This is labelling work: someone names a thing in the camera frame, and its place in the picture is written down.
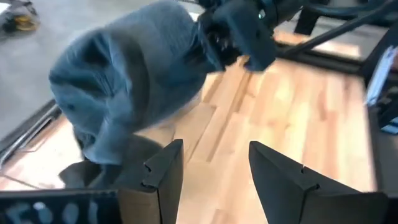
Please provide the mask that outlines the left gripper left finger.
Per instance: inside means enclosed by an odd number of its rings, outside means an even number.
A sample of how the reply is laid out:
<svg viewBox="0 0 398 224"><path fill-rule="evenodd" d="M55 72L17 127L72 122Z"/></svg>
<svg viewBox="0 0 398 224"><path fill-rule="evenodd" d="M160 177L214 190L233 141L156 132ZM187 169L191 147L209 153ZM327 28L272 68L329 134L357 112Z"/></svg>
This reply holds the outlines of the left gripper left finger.
<svg viewBox="0 0 398 224"><path fill-rule="evenodd" d="M183 141L147 141L117 178L122 224L176 224L183 183Z"/></svg>

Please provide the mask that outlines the blue denim cap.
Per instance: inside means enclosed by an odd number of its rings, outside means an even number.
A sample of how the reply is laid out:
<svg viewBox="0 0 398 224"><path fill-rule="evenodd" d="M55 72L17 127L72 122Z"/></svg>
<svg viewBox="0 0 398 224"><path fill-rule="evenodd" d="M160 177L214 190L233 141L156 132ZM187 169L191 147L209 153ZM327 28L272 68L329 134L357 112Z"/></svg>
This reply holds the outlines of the blue denim cap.
<svg viewBox="0 0 398 224"><path fill-rule="evenodd" d="M182 59L195 23L177 1L158 1L71 43L49 74L84 156L120 164L133 134L172 116L201 90L208 69Z"/></svg>

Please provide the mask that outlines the blue and white sheet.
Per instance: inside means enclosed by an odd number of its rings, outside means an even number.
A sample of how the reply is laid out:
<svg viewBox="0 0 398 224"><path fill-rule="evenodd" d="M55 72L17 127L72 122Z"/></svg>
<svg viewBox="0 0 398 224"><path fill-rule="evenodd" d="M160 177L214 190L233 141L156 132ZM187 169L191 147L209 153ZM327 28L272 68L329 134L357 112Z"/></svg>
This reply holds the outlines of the blue and white sheet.
<svg viewBox="0 0 398 224"><path fill-rule="evenodd" d="M396 53L398 53L398 46L389 46L381 55L381 58L376 64L376 68L366 91L366 104L368 106L373 106L376 104L383 85L388 77L391 66L394 62Z"/></svg>

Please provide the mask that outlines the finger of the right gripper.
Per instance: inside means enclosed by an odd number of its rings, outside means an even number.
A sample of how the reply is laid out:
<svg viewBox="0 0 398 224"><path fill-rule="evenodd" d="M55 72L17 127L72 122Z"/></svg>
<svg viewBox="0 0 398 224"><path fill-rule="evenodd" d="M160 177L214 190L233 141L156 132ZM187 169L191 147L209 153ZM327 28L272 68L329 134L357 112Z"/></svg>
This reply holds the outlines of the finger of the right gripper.
<svg viewBox="0 0 398 224"><path fill-rule="evenodd" d="M265 70L276 57L276 46L271 32L259 13L248 4L227 4L216 10L218 17L225 16L234 24L234 35L243 55L249 57L245 66L255 72Z"/></svg>
<svg viewBox="0 0 398 224"><path fill-rule="evenodd" d="M233 22L225 16L204 12L197 18L198 40L216 71L225 71L242 56L235 34Z"/></svg>

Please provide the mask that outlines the yellow and black tool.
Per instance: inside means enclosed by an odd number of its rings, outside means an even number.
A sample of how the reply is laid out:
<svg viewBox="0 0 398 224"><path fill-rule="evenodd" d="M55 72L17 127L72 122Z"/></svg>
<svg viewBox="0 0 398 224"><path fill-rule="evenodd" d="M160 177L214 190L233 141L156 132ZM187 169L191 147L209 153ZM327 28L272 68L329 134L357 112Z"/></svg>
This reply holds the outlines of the yellow and black tool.
<svg viewBox="0 0 398 224"><path fill-rule="evenodd" d="M14 14L7 12L4 22L0 25L0 28L5 33L14 32L30 32L38 28L38 23L33 20L28 14Z"/></svg>

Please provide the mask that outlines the black table frame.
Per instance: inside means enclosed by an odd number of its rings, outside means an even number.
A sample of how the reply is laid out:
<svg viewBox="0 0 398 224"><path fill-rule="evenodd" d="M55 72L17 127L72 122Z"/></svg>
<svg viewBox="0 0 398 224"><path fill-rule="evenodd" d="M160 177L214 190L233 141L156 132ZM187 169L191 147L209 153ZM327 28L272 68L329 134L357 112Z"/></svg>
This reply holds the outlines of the black table frame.
<svg viewBox="0 0 398 224"><path fill-rule="evenodd" d="M335 72L362 77L368 84L377 67L381 65L382 56L389 47L397 47L398 22L386 31L377 44L365 42L360 33L346 34L349 43L328 40L313 49L300 50L288 54L286 51L308 40L305 35L289 34L277 31L274 34L277 42L278 57L298 63L324 68Z"/></svg>

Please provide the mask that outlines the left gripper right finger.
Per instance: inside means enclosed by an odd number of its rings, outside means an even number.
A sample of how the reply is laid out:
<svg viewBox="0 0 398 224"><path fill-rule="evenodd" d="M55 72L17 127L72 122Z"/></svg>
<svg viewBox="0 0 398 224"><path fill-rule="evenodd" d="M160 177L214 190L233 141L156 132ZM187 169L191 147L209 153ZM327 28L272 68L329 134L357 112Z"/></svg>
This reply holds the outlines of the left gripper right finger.
<svg viewBox="0 0 398 224"><path fill-rule="evenodd" d="M252 179L268 224L387 224L389 198L360 192L258 141L249 144Z"/></svg>

